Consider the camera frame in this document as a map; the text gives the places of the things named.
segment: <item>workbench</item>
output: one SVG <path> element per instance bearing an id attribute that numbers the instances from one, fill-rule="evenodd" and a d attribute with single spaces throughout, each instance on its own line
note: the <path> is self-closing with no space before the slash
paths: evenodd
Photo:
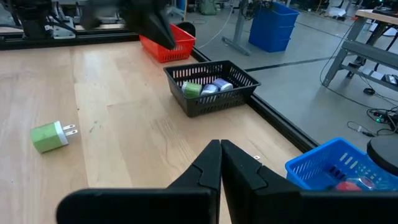
<path id="1" fill-rule="evenodd" d="M 166 66 L 140 42 L 0 53 L 0 217 L 53 224 L 59 201 L 88 187 L 164 188 L 212 139 L 229 139 L 281 176 L 301 152 L 248 105 L 185 115 Z M 79 134 L 39 154 L 31 128 L 61 121 Z M 230 223 L 224 195 L 220 223 Z"/>
<path id="2" fill-rule="evenodd" d="M 388 66 L 395 70 L 398 70 L 398 55 L 392 52 L 388 52 L 383 49 L 373 47 L 377 39 L 380 38 L 382 33 L 385 31 L 388 24 L 398 25 L 398 18 L 385 16 L 382 14 L 376 14 L 372 12 L 372 9 L 363 9 L 356 12 L 358 19 L 354 22 L 350 32 L 347 35 L 346 40 L 343 42 L 340 51 L 338 52 L 333 64 L 331 65 L 327 75 L 323 80 L 323 84 L 328 86 L 332 79 L 334 79 L 336 73 L 339 70 L 348 70 L 348 78 L 352 78 L 353 74 L 360 75 L 372 80 L 378 84 L 384 85 L 390 89 L 398 91 L 398 86 L 391 85 L 381 79 L 374 78 L 368 74 L 363 73 L 360 69 L 364 65 L 366 59 L 377 62 L 381 65 Z M 366 42 L 366 44 L 356 41 L 359 33 L 362 31 L 363 25 L 365 25 L 368 19 L 374 19 L 378 21 L 376 29 L 373 31 L 372 35 Z M 357 55 L 357 59 L 352 65 L 343 65 L 343 61 L 348 55 L 348 53 Z"/>

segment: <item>red basket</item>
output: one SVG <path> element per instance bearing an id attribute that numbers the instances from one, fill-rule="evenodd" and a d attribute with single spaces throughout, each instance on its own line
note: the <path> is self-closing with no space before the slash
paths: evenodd
<path id="1" fill-rule="evenodd" d="M 192 37 L 189 33 L 174 24 L 170 24 L 170 28 L 176 44 L 173 50 L 167 50 L 148 38 L 142 35 L 139 36 L 144 49 L 153 55 L 160 63 L 189 58 L 193 45 L 195 44 L 196 38 Z"/>

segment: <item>concrete floor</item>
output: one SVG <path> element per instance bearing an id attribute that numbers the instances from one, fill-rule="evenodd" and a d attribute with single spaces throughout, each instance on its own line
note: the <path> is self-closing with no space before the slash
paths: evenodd
<path id="1" fill-rule="evenodd" d="M 229 9 L 223 9 L 217 16 L 188 14 L 187 20 L 196 24 L 196 46 L 207 43 L 219 32 L 228 15 Z M 223 35 L 233 37 L 236 15 L 237 11 L 231 15 L 231 19 L 221 34 L 200 50 L 212 60 L 231 60 L 245 69 L 280 65 L 276 68 L 250 72 L 262 83 L 255 93 L 311 138 L 324 143 L 336 137 L 343 137 L 365 150 L 370 138 L 347 128 L 347 122 L 355 121 L 374 132 L 387 127 L 385 124 L 375 123 L 368 118 L 367 108 L 327 90 L 319 81 L 322 68 L 339 46 L 341 38 L 353 21 L 340 22 L 314 13 L 300 12 L 287 50 L 276 53 L 267 53 L 248 42 L 251 21 L 247 21 L 244 25 L 241 44 L 251 50 L 252 54 L 245 56 L 221 40 Z M 358 38 L 359 41 L 365 42 L 370 34 L 364 30 Z M 385 49 L 391 40 L 391 37 L 381 37 L 376 47 Z M 397 44 L 392 47 L 391 52 L 398 53 Z M 354 59 L 355 56 L 350 56 L 346 61 Z M 326 66 L 323 77 L 331 63 L 332 61 Z M 368 61 L 366 67 L 373 68 L 374 65 L 375 63 Z M 379 67 L 379 71 L 397 73 L 383 66 Z M 363 89 L 368 85 L 358 76 L 348 80 L 345 79 L 345 75 L 346 71 L 340 71 L 331 82 L 330 88 L 374 108 L 394 106 L 376 96 L 365 95 Z M 370 84 L 380 94 L 398 100 L 396 92 L 373 82 Z"/>

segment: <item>black plastic basket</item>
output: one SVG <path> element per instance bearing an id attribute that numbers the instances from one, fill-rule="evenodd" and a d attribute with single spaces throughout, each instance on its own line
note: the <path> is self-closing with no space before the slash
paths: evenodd
<path id="1" fill-rule="evenodd" d="M 167 67 L 164 71 L 169 78 L 170 91 L 188 117 L 243 105 L 260 85 L 229 60 Z M 233 90 L 195 98 L 187 98 L 181 90 L 184 82 L 206 85 L 217 78 L 230 82 L 234 86 Z"/>

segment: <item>metal prong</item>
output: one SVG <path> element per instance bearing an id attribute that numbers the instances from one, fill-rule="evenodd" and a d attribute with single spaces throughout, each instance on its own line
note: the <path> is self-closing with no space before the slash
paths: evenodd
<path id="1" fill-rule="evenodd" d="M 72 134 L 76 134 L 78 131 L 77 130 L 73 130 L 73 131 L 68 131 L 67 133 L 65 133 L 66 136 L 70 136 Z"/>
<path id="2" fill-rule="evenodd" d="M 69 125 L 63 127 L 62 130 L 66 131 L 66 130 L 74 128 L 74 127 L 76 127 L 74 124 L 69 124 Z"/>

